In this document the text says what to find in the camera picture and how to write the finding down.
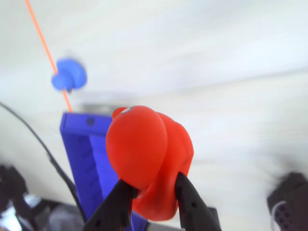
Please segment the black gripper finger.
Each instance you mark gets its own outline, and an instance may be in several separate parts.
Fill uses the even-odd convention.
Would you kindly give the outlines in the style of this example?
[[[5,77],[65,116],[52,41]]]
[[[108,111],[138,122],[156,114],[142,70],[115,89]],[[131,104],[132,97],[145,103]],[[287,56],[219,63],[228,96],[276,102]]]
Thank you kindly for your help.
[[[221,231],[218,212],[208,207],[186,175],[179,173],[175,184],[180,225],[186,231]]]
[[[85,223],[83,231],[124,231],[131,226],[132,200],[137,190],[119,180]]]

